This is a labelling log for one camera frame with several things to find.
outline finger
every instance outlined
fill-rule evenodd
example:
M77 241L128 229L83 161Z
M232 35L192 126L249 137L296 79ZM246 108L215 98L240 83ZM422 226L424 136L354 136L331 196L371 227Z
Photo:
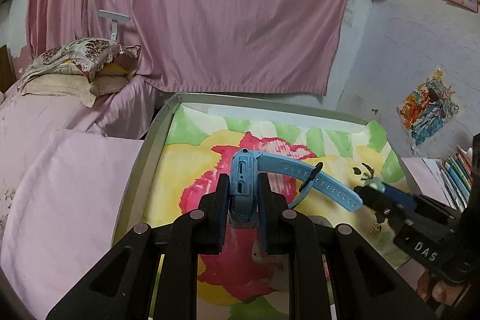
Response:
M449 286L444 281L440 281L434 286L431 296L435 301L451 306L462 292L462 289L462 285Z
M426 301L430 296L431 292L431 280L430 273L428 271L424 272L417 282L417 294Z

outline white wall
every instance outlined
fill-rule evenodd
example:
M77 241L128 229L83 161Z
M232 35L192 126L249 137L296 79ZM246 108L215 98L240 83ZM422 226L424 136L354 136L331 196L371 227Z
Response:
M472 135L480 132L479 44L480 14L443 0L374 0L337 110L366 120L376 118L397 153L410 156L396 108L440 66L457 88L465 110L417 152L446 157L457 143L471 145Z
M28 0L9 0L0 4L0 46L7 45L10 57L20 55L26 45L25 17Z

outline watercolor painting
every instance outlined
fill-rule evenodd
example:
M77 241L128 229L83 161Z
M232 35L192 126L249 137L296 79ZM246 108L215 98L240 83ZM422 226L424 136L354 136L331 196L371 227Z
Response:
M204 194L215 191L218 176L230 173L232 157L241 148L277 153L313 166L321 161L327 174L350 188L362 185L370 168L386 183L407 190L386 132L375 121L362 132L346 133L208 115L181 105L158 163L143 221L161 226L196 209ZM287 202L297 197L299 181L276 174L269 174L269 180L272 190ZM407 259L393 244L394 233L387 224L379 235L370 233L376 218L365 206L351 213L312 191L296 210L325 216L333 226L350 224L394 267ZM285 257L261 253L255 230L227 225L222 252L199 256L197 318L287 320L287 270Z
M459 110L460 100L441 69L435 70L397 108L413 148L442 129Z

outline book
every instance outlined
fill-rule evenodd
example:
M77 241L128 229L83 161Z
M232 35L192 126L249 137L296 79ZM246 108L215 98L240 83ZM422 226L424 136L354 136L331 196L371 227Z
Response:
M464 207L463 203L460 201L460 199L458 198L458 195L455 192L452 183L448 179L447 173L446 173L446 171L443 167L440 168L440 175L442 176L443 183L445 183L445 187L446 187L447 192L448 192L447 199L451 200L451 202L453 204L452 207L454 209L457 209L458 211L464 211L465 207Z
M462 163L462 166L465 169L465 171L468 175L468 178L470 178L470 181L471 181L472 180L472 177L471 177L471 175L472 175L472 165L470 164L470 162L467 161L465 156L463 156L460 152L457 152L457 154L455 156Z
M470 190L471 190L472 179L470 178L470 174L467 172L467 169L464 167L464 165L462 163L462 160L460 160L460 158L457 155L455 155L455 157L452 156L452 158L455 161L455 163L457 163L457 166L460 167L460 170L462 171L462 174L465 177L465 179L467 181L467 184L469 185Z
M466 203L469 199L469 192L467 191L465 185L462 183L462 181L460 180L460 178L458 177L457 173L452 168L450 163L446 160L444 160L443 162L444 162L445 169L448 173L449 178L452 179L452 181L454 183L455 190L457 190L458 195L460 196L460 198L462 198L462 200L464 201L465 207L466 207L467 206Z
M464 151L462 147L457 145L457 151L460 152L461 155L463 155L469 167L471 167L472 166L472 148L469 148L468 151Z
M465 190L468 191L470 194L471 186L469 184L469 181L467 181L467 178L463 174L457 162L451 156L447 159L447 161L450 163L454 171L457 173L458 178L462 181L463 186L465 186Z

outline pink bed sheet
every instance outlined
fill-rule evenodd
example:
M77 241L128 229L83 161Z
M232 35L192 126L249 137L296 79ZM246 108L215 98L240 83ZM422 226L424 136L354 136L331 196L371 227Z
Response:
M49 142L53 131L76 129L103 136L139 139L148 131L161 93L141 76L93 108L74 97L19 95L10 89L0 105L0 242L15 192Z
M139 75L169 92L325 94L347 0L30 0L33 56L108 37L98 9L131 17L119 42L142 46Z
M110 249L141 145L60 130L26 173L8 217L0 265L37 320Z

